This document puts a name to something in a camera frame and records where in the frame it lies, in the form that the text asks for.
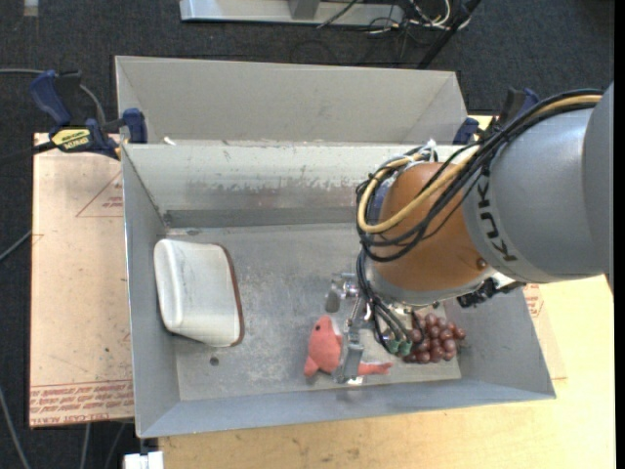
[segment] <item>white bowl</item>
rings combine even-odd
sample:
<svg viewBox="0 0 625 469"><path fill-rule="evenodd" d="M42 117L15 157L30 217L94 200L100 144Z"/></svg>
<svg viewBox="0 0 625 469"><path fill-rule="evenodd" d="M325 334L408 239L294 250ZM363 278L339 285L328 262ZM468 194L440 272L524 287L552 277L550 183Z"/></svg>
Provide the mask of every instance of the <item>white bowl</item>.
<svg viewBox="0 0 625 469"><path fill-rule="evenodd" d="M212 347L238 344L243 318L229 255L220 245L161 239L156 287L168 330Z"/></svg>

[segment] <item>black carpet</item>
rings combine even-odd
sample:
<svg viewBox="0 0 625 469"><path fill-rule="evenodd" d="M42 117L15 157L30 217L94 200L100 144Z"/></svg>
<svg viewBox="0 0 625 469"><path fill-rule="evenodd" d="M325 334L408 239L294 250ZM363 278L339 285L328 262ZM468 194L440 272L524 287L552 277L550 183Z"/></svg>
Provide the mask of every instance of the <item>black carpet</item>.
<svg viewBox="0 0 625 469"><path fill-rule="evenodd" d="M23 16L23 0L0 0L0 67L57 71L79 68L84 83L116 115L116 55L301 64L412 68L436 35L415 30L406 41L390 32L372 39L361 30L328 26L181 23L180 0L39 0L39 17ZM606 88L614 73L613 0L484 0L431 64L457 71L469 112L492 113L508 87L545 98L569 89ZM31 145L30 134L52 121L27 93L27 76L0 75L0 148ZM32 165L0 167L0 253L30 229ZM33 469L76 468L84 427L26 426L30 248L26 242L0 262L0 386ZM119 429L94 424L87 467L102 467ZM139 449L132 428L119 452ZM21 467L0 419L0 468Z"/></svg>

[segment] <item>grapes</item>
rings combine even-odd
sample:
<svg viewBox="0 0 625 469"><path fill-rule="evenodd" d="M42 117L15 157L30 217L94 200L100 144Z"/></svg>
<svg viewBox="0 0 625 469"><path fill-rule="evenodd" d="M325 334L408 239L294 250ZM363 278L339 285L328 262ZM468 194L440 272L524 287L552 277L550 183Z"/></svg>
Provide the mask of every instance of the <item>grapes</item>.
<svg viewBox="0 0 625 469"><path fill-rule="evenodd" d="M467 332L446 317L435 313L422 315L412 311L412 325L409 335L413 342L420 344L413 347L413 352L403 360L409 363L449 362L458 354L456 341L467 337Z"/></svg>
<svg viewBox="0 0 625 469"><path fill-rule="evenodd" d="M410 340L412 342L421 342L422 338L423 338L423 333L421 333L421 330L417 328L413 328L412 330L410 330Z"/></svg>
<svg viewBox="0 0 625 469"><path fill-rule="evenodd" d="M447 339L442 343L442 348L447 352L451 353L452 351L456 351L456 341L453 339Z"/></svg>
<svg viewBox="0 0 625 469"><path fill-rule="evenodd" d="M430 362L430 353L428 351L420 351L415 354L417 362L419 363L429 363Z"/></svg>
<svg viewBox="0 0 625 469"><path fill-rule="evenodd" d="M451 330L448 330L447 328L445 330L443 330L439 335L438 338L440 340L448 340L448 339L453 339L453 333L451 333Z"/></svg>
<svg viewBox="0 0 625 469"><path fill-rule="evenodd" d="M430 328L430 337L432 337L433 339L438 339L439 335L440 335L439 326L433 326L432 328Z"/></svg>
<svg viewBox="0 0 625 469"><path fill-rule="evenodd" d="M435 315L434 313L426 314L426 327L427 328L432 328L433 326L436 326L437 323L438 323L437 315Z"/></svg>
<svg viewBox="0 0 625 469"><path fill-rule="evenodd" d="M464 330L464 328L457 327L453 331L453 336L458 340L462 340L467 336L467 332Z"/></svg>

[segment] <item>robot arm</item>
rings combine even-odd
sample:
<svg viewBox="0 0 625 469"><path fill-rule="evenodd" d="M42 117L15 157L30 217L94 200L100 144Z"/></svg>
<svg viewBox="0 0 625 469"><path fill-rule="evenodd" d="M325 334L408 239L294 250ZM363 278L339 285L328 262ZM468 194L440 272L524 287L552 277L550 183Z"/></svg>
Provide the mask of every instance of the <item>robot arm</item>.
<svg viewBox="0 0 625 469"><path fill-rule="evenodd" d="M453 163L385 163L359 194L372 289L421 305L472 293L495 274L613 283L612 109L613 84L603 95L566 93Z"/></svg>

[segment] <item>blue clamp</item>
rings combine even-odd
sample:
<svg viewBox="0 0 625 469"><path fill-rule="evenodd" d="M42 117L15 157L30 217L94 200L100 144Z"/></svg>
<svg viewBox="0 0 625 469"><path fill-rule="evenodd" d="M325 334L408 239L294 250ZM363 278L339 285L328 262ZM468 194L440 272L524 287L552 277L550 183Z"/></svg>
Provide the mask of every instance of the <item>blue clamp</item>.
<svg viewBox="0 0 625 469"><path fill-rule="evenodd" d="M67 107L59 90L67 94L69 101L73 103L74 94L80 87L80 76L80 72L58 76L49 69L30 83L28 90L32 99L56 122L56 126L49 133L50 143L44 149L42 146L42 150L58 148L64 152L89 151L117 159L116 149L119 145L108 134L123 126L128 127L130 142L146 143L146 123L143 114L136 108L126 109L120 119L101 126L94 118L83 121L76 116L80 111L78 105L70 104L73 108Z"/></svg>
<svg viewBox="0 0 625 469"><path fill-rule="evenodd" d="M37 107L52 116L58 126L63 127L71 122L71 113L55 88L56 78L54 70L48 69L30 83L28 92Z"/></svg>

